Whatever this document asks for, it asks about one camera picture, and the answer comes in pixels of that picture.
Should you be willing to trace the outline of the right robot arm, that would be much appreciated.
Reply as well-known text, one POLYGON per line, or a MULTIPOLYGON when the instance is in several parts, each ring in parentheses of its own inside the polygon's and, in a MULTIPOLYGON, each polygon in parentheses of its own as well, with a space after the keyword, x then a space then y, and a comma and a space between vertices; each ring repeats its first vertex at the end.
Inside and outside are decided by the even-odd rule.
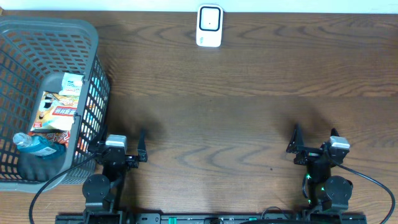
POLYGON ((294 164, 307 168, 303 188, 308 192, 304 196, 310 200, 313 213, 341 213, 348 209, 353 184, 341 176, 332 175, 331 169, 343 163, 349 149, 348 140, 335 128, 320 147, 309 147, 304 144, 300 126, 294 126, 286 152, 295 154, 294 164))

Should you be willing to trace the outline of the teal white small packet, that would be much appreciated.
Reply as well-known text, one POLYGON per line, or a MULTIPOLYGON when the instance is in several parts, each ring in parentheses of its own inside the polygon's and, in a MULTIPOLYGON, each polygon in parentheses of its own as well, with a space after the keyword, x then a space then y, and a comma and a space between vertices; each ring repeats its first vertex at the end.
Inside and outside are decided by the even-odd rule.
POLYGON ((83 86, 83 75, 64 73, 61 86, 59 95, 79 96, 83 86))

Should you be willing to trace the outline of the blue mouthwash bottle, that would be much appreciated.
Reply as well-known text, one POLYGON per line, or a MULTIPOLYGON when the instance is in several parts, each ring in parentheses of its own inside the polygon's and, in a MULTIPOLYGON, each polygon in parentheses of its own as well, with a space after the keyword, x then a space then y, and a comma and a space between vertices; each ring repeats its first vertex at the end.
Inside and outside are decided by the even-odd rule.
POLYGON ((54 159, 65 152, 64 145, 51 142, 42 136, 16 133, 12 140, 19 151, 32 154, 41 159, 54 159))

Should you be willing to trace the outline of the red-brown snack bar wrapper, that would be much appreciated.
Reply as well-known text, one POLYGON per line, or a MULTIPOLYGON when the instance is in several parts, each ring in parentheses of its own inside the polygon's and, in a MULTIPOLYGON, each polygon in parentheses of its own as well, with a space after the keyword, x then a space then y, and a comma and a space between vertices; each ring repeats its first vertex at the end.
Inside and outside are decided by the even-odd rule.
POLYGON ((55 132, 55 133, 37 133, 37 132, 28 132, 29 136, 41 136, 47 139, 50 142, 56 142, 58 144, 64 145, 68 147, 68 143, 70 140, 70 132, 69 131, 62 131, 62 132, 55 132))

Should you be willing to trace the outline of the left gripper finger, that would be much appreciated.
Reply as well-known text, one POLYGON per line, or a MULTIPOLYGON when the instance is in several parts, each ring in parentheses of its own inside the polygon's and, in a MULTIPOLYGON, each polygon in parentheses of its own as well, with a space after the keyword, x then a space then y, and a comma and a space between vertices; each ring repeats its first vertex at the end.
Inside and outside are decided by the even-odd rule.
POLYGON ((137 153, 139 157, 139 162, 147 162, 148 154, 145 143, 145 131, 143 129, 140 131, 139 141, 137 145, 137 153))
POLYGON ((92 146, 100 146, 105 144, 106 141, 106 136, 108 132, 108 126, 105 124, 99 133, 91 140, 91 145, 92 146))

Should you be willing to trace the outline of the yellow snack bag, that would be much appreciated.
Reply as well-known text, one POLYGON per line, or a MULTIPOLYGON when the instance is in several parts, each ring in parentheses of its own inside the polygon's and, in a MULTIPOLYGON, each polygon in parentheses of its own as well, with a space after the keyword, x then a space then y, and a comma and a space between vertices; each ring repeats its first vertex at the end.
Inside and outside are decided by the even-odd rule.
POLYGON ((78 101, 79 96, 43 92, 30 131, 52 133, 71 130, 78 101))

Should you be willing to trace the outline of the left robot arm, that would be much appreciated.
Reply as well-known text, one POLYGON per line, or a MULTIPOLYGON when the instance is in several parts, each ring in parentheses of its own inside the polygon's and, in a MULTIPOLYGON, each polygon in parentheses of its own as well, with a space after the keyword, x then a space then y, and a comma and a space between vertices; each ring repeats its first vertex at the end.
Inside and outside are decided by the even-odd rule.
POLYGON ((145 131, 139 132, 137 154, 127 154, 127 137, 107 135, 104 128, 88 145, 95 162, 103 167, 102 173, 89 176, 82 187, 85 197, 84 223, 135 223, 134 215, 120 208, 126 174, 147 162, 145 131))

